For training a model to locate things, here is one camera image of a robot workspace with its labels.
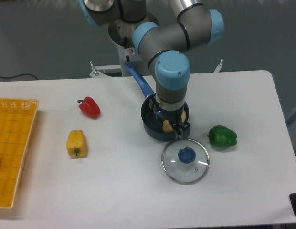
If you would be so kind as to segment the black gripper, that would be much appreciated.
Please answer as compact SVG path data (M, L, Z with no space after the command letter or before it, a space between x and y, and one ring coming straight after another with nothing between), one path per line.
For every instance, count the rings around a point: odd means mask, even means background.
M176 140L190 135L191 125L189 122L184 122L186 120L185 98L177 103L166 103L158 96L153 96L149 99L149 107L156 117L177 123L174 126Z

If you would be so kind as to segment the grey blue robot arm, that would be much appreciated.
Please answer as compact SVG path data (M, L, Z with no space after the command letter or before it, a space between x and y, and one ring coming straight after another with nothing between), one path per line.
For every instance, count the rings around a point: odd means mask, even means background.
M190 62L185 52L220 39L224 20L200 0L171 0L176 22L160 27L144 0L82 0L89 23L108 24L109 36L118 47L121 67L135 78L145 101L141 117L154 139L169 141L190 135L185 101Z

